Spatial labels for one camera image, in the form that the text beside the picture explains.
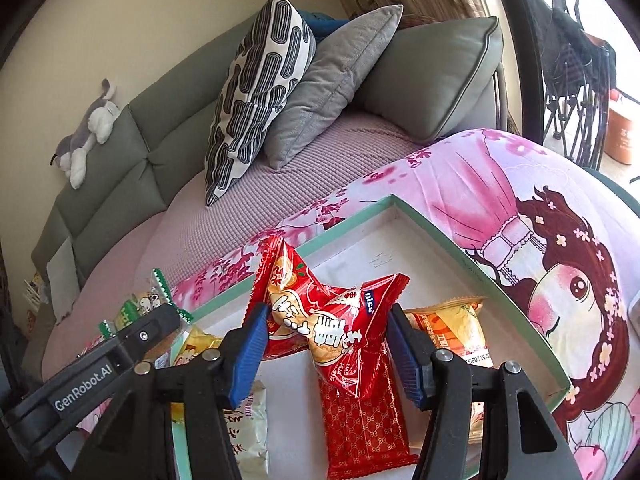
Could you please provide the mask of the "green round cake packet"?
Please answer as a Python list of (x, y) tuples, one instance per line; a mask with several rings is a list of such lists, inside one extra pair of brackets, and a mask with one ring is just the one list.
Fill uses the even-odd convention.
[(148, 287), (141, 294), (132, 294), (120, 307), (116, 316), (112, 320), (103, 320), (99, 324), (99, 331), (102, 340), (109, 340), (118, 332), (136, 322), (143, 315), (160, 307), (162, 304), (169, 304), (173, 307), (180, 318), (186, 324), (193, 322), (193, 315), (177, 306), (172, 299), (170, 287), (160, 269), (153, 269), (149, 279)]

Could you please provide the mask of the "red cartoon snack bag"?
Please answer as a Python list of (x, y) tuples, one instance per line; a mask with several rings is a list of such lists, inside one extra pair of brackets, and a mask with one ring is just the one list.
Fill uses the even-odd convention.
[(387, 315), (408, 276), (396, 273), (337, 287), (321, 283), (283, 237), (270, 235), (258, 249), (247, 310), (267, 306), (264, 358), (308, 350), (322, 380), (355, 399), (370, 398), (382, 370)]

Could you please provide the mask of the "white green snack packet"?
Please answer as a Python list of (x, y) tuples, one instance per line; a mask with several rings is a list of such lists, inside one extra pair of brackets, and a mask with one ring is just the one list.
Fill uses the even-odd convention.
[(243, 479), (269, 476), (267, 390), (256, 380), (250, 394), (234, 411), (225, 411), (224, 420), (232, 451)]

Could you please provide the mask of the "yellow cake packet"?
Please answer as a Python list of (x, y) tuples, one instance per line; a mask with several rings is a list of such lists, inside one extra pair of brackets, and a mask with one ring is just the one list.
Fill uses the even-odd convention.
[[(192, 326), (186, 331), (183, 337), (182, 345), (178, 350), (175, 359), (172, 360), (172, 366), (180, 366), (188, 364), (196, 356), (207, 349), (218, 349), (221, 345), (222, 338), (217, 337), (201, 330), (198, 326)], [(184, 423), (184, 407), (182, 403), (173, 403), (170, 408), (171, 421), (176, 424)]]

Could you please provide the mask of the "orange snack packet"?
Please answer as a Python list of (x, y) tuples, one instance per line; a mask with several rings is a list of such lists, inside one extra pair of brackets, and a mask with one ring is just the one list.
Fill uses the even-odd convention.
[(405, 310), (410, 325), (427, 333), (437, 349), (461, 356), (468, 364), (493, 367), (485, 334), (478, 319), (482, 296), (458, 297), (429, 307)]

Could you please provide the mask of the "red patterned snack packet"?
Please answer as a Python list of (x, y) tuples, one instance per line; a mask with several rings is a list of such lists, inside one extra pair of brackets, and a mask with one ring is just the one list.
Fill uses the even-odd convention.
[(329, 479), (355, 479), (414, 465), (395, 376), (387, 351), (370, 398), (359, 400), (319, 382)]

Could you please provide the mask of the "light grey pillow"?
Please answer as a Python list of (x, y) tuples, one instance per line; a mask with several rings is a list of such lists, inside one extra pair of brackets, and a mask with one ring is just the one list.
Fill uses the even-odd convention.
[(80, 292), (73, 245), (69, 238), (47, 263), (47, 274), (55, 322), (61, 323), (72, 312)]

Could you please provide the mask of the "pink checked sofa cover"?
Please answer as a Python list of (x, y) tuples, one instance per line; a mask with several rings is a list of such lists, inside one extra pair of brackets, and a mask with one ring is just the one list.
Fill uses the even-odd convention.
[(73, 361), (151, 270), (178, 284), (416, 144), (382, 118), (346, 112), (283, 168), (256, 158), (213, 205), (204, 197), (203, 148), (202, 115), (150, 153), (134, 118), (122, 113), (111, 139), (92, 153), (87, 181), (58, 194), (32, 261), (43, 270), (70, 243), (80, 293), (64, 320), (51, 312), (38, 318), (23, 364), (30, 374), (47, 379)]

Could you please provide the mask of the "pink cartoon blanket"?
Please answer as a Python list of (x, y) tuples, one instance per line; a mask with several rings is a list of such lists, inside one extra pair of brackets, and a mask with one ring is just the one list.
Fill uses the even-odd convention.
[(396, 195), (464, 250), (550, 342), (572, 385), (555, 418), (582, 475), (612, 479), (639, 441), (639, 290), (634, 201), (529, 140), (466, 130), (314, 200), (190, 278), (169, 284), (195, 310), (252, 275), (262, 238), (299, 246)]

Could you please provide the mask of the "mint green tray box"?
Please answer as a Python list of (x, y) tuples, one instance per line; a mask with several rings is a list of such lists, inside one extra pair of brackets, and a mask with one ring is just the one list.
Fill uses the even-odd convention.
[[(399, 297), (415, 309), (462, 296), (485, 296), (478, 317), (495, 366), (521, 365), (541, 399), (553, 412), (570, 388), (559, 360), (520, 309), (448, 237), (397, 196), (387, 196), (296, 249), (323, 284), (352, 287), (388, 274), (408, 275)], [(193, 312), (197, 326), (224, 336), (240, 327), (254, 276), (243, 280)], [(396, 380), (412, 452), (419, 453), (430, 414), (421, 412)], [(266, 387), (268, 479), (326, 479), (328, 451), (323, 429), (319, 375), (308, 351), (262, 361), (256, 379)], [(523, 455), (523, 472), (514, 479), (581, 479), (566, 442), (568, 457), (553, 467), (541, 453)]]

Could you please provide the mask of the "grey white plush toy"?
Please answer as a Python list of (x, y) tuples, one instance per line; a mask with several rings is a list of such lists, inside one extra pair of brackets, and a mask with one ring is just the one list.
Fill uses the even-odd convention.
[(116, 87), (103, 79), (101, 88), (101, 95), (89, 105), (79, 126), (72, 134), (64, 136), (50, 159), (50, 165), (64, 172), (74, 190), (85, 181), (89, 152), (96, 144), (108, 140), (120, 115), (120, 108), (113, 102)]

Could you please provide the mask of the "grey sofa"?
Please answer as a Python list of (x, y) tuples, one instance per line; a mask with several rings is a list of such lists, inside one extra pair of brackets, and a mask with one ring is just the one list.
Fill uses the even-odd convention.
[[(247, 23), (229, 29), (185, 58), (124, 108), (122, 113), (131, 114), (138, 126), (145, 151), (159, 152), (171, 131), (192, 116), (202, 115), (204, 148), (200, 159), (204, 169), (206, 141), (216, 99), (228, 65), (247, 31)], [(468, 18), (401, 29), (383, 53), (382, 65), (392, 73), (408, 70), (410, 89), (422, 91), (425, 100), (422, 105), (406, 106), (399, 114), (372, 116), (398, 127), (416, 144), (415, 151), (424, 146), (416, 136), (414, 123), (442, 113), (450, 96), (459, 97), (459, 129), (493, 127), (497, 122), (494, 73), (502, 48), (502, 31), (496, 18)], [(131, 294), (148, 286), (151, 272), (122, 300), (119, 308)], [(46, 312), (54, 317), (51, 306), (42, 306), (35, 327), (40, 315)], [(30, 374), (23, 366), (32, 338), (26, 347), (22, 367), (29, 379), (44, 382), (48, 378)], [(99, 326), (96, 336), (89, 339), (81, 352), (98, 340)]]

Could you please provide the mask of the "black folding chair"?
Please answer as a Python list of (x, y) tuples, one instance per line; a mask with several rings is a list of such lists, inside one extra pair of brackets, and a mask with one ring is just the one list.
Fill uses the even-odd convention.
[(579, 6), (551, 0), (539, 22), (544, 81), (544, 137), (578, 166), (598, 170), (608, 126), (616, 54), (585, 32)]

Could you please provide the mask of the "grey velvet pillow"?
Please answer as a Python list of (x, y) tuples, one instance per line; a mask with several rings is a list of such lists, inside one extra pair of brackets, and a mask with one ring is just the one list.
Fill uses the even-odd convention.
[(404, 7), (382, 6), (324, 38), (303, 79), (268, 128), (264, 152), (281, 169), (324, 133), (352, 102), (398, 29)]

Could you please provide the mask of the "black white patterned pillow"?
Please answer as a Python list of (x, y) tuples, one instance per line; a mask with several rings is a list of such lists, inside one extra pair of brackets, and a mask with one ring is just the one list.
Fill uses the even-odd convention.
[(206, 206), (250, 168), (314, 52), (314, 35), (290, 0), (267, 0), (240, 42), (216, 102), (204, 159)]

